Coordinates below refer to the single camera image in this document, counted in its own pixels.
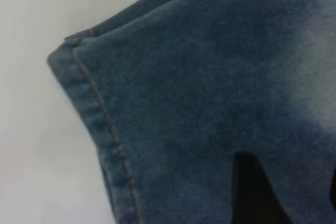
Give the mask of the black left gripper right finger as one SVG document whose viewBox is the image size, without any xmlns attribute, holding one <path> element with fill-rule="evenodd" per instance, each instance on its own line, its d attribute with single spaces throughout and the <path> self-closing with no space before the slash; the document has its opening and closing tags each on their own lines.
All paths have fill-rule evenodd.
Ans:
<svg viewBox="0 0 336 224">
<path fill-rule="evenodd" d="M 336 169 L 334 170 L 332 177 L 332 205 L 336 208 Z"/>
</svg>

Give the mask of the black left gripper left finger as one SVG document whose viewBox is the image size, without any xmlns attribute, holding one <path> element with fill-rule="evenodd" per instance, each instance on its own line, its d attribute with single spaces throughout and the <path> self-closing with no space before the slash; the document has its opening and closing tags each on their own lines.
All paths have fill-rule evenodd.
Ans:
<svg viewBox="0 0 336 224">
<path fill-rule="evenodd" d="M 251 152 L 234 156 L 233 223 L 292 223 L 262 164 Z"/>
</svg>

